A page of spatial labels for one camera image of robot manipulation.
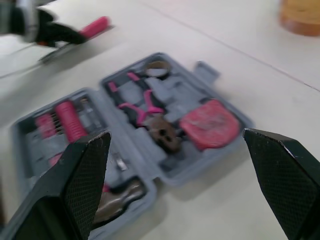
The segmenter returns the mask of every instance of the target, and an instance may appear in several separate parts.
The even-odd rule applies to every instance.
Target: pink handle
[[[35,124],[44,139],[57,134],[54,121],[49,113],[37,117]]]
[[[109,27],[110,21],[106,16],[102,16],[90,23],[88,26],[84,27],[80,33],[84,35],[86,38],[91,39],[95,35],[103,32]]]
[[[82,136],[88,135],[78,118],[72,102],[65,101],[59,104],[55,107],[55,112],[70,143],[74,143]]]

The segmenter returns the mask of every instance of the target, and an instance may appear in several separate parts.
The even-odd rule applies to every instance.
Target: metal tool
[[[170,153],[178,152],[180,150],[180,140],[177,138],[173,126],[164,118],[165,106],[154,96],[152,90],[143,79],[133,72],[129,72],[128,77],[143,90],[147,111],[126,102],[121,97],[116,83],[113,81],[110,81],[106,85],[109,96],[113,99],[115,105],[124,111],[128,117],[128,121],[135,128],[146,128],[152,139],[165,151]]]
[[[121,155],[120,155],[119,152],[111,151],[111,154],[112,154],[113,160],[115,160],[116,165],[118,166],[118,168],[119,168],[121,171],[126,171],[126,170],[128,170],[128,167],[127,167],[127,165],[125,164],[125,162],[124,162],[124,160],[122,159],[122,157],[121,157]]]
[[[138,179],[131,180],[120,193],[112,193],[108,186],[104,186],[93,228],[118,218],[132,202],[141,199],[145,194],[145,186]]]
[[[90,118],[90,120],[93,122],[93,124],[96,127],[96,130],[99,130],[102,128],[101,123],[99,122],[98,116],[96,115],[95,111],[93,108],[90,106],[90,103],[87,98],[82,98],[80,100],[82,103],[83,109]]]

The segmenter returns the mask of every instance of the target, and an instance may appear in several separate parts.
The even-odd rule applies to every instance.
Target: hand tool
[[[93,228],[118,218],[132,202],[141,199],[146,194],[143,183],[138,179],[130,180],[123,188],[124,190],[120,193],[112,193],[108,186],[104,186]]]
[[[80,100],[83,109],[85,110],[86,114],[88,115],[88,117],[90,118],[90,120],[93,122],[93,124],[96,127],[96,130],[100,130],[102,128],[98,116],[96,115],[95,111],[93,110],[93,108],[90,106],[90,103],[88,101],[87,98],[82,98]]]
[[[112,154],[112,158],[113,160],[115,160],[116,162],[116,165],[118,166],[118,168],[121,170],[121,171],[126,171],[128,170],[128,167],[127,165],[125,164],[124,160],[122,159],[121,155],[119,152],[115,152],[115,151],[110,151],[111,154]]]
[[[128,73],[128,76],[142,88],[147,111],[145,112],[136,105],[126,102],[113,81],[105,85],[109,96],[113,99],[115,105],[127,115],[128,121],[135,128],[145,127],[152,139],[165,151],[178,152],[180,141],[176,137],[175,129],[164,119],[163,104],[155,98],[152,90],[142,79],[134,73]]]
[[[110,20],[106,16],[102,16],[83,28],[80,33],[84,35],[87,39],[92,39],[95,37],[97,34],[103,32],[110,26]],[[58,56],[64,55],[71,50],[75,49],[76,45],[68,43],[57,50],[48,53],[44,57],[40,58],[39,62],[41,64],[48,64],[50,63],[53,59],[55,59]]]
[[[68,100],[60,103],[54,110],[64,129],[66,138],[70,143],[74,143],[79,138],[88,135],[71,101]]]
[[[148,77],[165,80],[171,71],[171,65],[166,61],[153,61],[144,67],[144,73]]]
[[[224,147],[240,130],[236,117],[216,99],[186,114],[179,124],[200,151]]]
[[[55,120],[49,113],[38,116],[35,125],[41,133],[45,146],[45,154],[49,157],[49,165],[54,166],[60,159],[68,143],[61,130],[56,129]]]

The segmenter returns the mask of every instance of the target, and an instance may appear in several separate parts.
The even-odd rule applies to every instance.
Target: pink tool
[[[66,138],[70,143],[74,143],[79,138],[88,135],[71,101],[60,103],[54,110],[63,126]]]
[[[44,139],[57,134],[55,123],[49,113],[37,117],[35,124]]]
[[[84,35],[86,38],[91,39],[95,37],[97,34],[106,30],[110,25],[110,20],[106,16],[102,16],[85,26],[80,33]]]
[[[240,131],[239,121],[216,99],[181,118],[180,127],[200,151],[222,148]]]
[[[55,123],[49,113],[41,115],[35,119],[35,125],[38,127],[44,139],[50,138],[57,134]],[[54,166],[60,159],[62,153],[58,153],[49,159],[50,166]]]

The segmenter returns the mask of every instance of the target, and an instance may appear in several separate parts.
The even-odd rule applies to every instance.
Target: tool kit
[[[219,73],[199,61],[190,72],[155,53],[12,126],[22,197],[69,143],[111,132],[105,181],[89,239],[104,240],[155,201],[153,182],[180,186],[237,149],[250,119],[212,90]]]

